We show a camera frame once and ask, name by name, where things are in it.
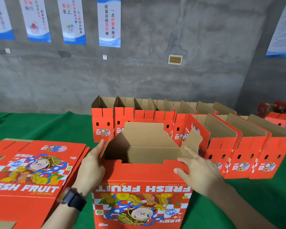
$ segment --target cartoon face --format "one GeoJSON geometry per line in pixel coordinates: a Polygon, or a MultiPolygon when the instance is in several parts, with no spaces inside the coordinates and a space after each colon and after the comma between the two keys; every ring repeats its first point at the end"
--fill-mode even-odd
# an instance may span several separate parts
{"type": "Polygon", "coordinates": [[[46,159],[38,159],[30,165],[30,168],[33,170],[41,170],[47,167],[49,167],[49,161],[46,159]]]}
{"type": "Polygon", "coordinates": [[[149,208],[139,207],[131,212],[131,216],[137,220],[148,220],[153,215],[153,211],[149,208]]]}

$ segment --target smartwatch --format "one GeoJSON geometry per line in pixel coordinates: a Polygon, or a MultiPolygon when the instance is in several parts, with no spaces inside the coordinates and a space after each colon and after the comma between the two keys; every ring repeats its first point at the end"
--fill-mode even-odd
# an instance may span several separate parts
{"type": "Polygon", "coordinates": [[[67,204],[68,207],[73,207],[78,211],[82,211],[86,205],[86,200],[73,188],[65,188],[57,198],[61,204],[67,204]]]}

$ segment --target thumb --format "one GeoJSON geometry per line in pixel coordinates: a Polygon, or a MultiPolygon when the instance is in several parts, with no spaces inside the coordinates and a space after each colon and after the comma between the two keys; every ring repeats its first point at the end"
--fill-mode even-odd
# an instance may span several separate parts
{"type": "Polygon", "coordinates": [[[186,172],[184,172],[182,169],[175,168],[174,173],[176,173],[179,177],[183,179],[183,181],[189,184],[191,177],[186,172]]]}

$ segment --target green tablecloth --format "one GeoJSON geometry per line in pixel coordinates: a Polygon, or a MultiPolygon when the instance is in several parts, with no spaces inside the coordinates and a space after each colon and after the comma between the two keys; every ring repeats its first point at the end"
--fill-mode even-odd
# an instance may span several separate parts
{"type": "MultiPolygon", "coordinates": [[[[85,143],[93,148],[89,115],[0,113],[4,138],[85,143]]],[[[257,211],[279,228],[286,228],[286,157],[270,180],[226,180],[257,211]]],[[[95,228],[91,195],[74,228],[95,228]]],[[[193,194],[182,228],[234,228],[226,215],[207,198],[193,194]]]]}

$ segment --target gray concrete wall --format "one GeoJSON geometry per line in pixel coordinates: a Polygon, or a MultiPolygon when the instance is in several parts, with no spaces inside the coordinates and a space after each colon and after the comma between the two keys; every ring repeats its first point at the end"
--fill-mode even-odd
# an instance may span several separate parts
{"type": "Polygon", "coordinates": [[[99,46],[96,0],[83,0],[85,46],[64,44],[57,0],[45,0],[51,44],[28,41],[19,1],[6,0],[16,41],[0,41],[0,111],[90,114],[97,95],[232,108],[272,1],[122,0],[119,49],[99,46]]]}
{"type": "Polygon", "coordinates": [[[260,102],[286,102],[286,58],[265,58],[286,0],[275,0],[267,10],[265,28],[236,104],[240,114],[255,114],[260,102]]]}

